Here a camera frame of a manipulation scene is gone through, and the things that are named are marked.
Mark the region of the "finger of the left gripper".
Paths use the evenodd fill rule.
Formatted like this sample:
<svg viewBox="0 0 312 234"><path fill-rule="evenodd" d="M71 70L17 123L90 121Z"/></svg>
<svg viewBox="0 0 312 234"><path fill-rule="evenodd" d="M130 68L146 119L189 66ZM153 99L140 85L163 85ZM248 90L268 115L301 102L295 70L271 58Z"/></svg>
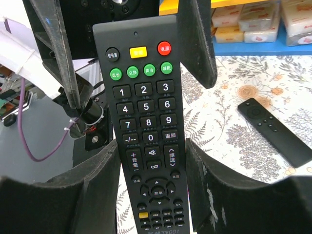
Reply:
<svg viewBox="0 0 312 234"><path fill-rule="evenodd" d="M211 2L180 0L177 13L180 62L206 89L217 80L211 34Z"/></svg>
<svg viewBox="0 0 312 234"><path fill-rule="evenodd" d="M24 0L44 68L61 84L71 109L84 109L92 85L74 70L64 19L58 0Z"/></svg>

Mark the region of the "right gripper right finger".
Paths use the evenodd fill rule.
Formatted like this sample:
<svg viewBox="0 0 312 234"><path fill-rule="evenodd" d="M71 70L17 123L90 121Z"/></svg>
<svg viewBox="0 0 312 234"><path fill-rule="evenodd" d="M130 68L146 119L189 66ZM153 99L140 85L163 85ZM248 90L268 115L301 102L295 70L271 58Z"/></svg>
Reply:
<svg viewBox="0 0 312 234"><path fill-rule="evenodd" d="M196 233L311 233L310 176L263 183L210 157L191 139L185 143L191 217Z"/></svg>

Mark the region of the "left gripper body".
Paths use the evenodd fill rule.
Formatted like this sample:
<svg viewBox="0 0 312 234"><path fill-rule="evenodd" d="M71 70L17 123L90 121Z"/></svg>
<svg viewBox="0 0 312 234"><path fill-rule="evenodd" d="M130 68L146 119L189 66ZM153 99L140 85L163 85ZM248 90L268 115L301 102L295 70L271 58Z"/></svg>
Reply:
<svg viewBox="0 0 312 234"><path fill-rule="evenodd" d="M159 15L158 0L61 0L72 59L96 58L93 25Z"/></svg>

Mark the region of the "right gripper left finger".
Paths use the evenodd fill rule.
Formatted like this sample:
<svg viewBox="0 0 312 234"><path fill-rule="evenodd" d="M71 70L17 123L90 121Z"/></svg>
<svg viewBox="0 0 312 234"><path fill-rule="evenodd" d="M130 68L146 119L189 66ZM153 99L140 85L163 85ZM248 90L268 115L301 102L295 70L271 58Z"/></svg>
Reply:
<svg viewBox="0 0 312 234"><path fill-rule="evenodd" d="M120 157L111 141L45 183L0 179L3 234L115 234Z"/></svg>

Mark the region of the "black TV remote with buttons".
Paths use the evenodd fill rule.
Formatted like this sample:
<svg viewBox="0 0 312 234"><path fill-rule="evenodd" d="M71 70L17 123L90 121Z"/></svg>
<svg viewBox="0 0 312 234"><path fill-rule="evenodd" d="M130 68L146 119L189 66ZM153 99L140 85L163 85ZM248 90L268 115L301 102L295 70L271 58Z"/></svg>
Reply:
<svg viewBox="0 0 312 234"><path fill-rule="evenodd" d="M93 32L137 232L188 234L177 17Z"/></svg>

